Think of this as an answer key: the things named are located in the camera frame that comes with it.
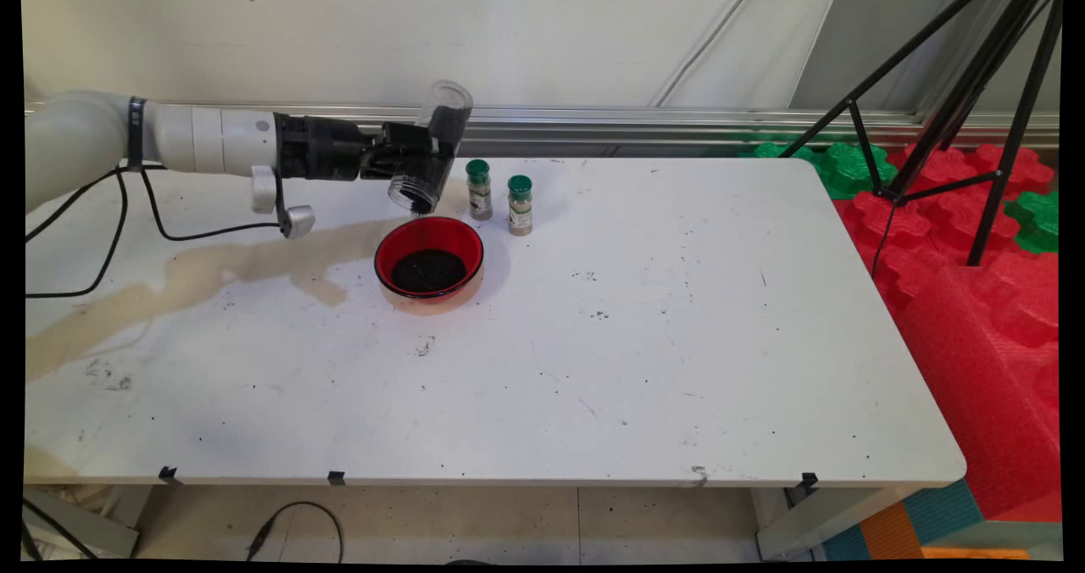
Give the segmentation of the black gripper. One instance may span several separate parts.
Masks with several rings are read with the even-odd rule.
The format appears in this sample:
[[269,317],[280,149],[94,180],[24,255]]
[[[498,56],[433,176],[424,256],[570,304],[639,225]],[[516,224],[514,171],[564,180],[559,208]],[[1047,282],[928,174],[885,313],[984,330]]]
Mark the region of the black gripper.
[[275,171],[284,179],[382,181],[404,176],[442,183],[454,164],[451,153],[436,153],[438,141],[426,126],[384,122],[383,151],[369,151],[376,138],[349,120],[276,114],[275,133]]

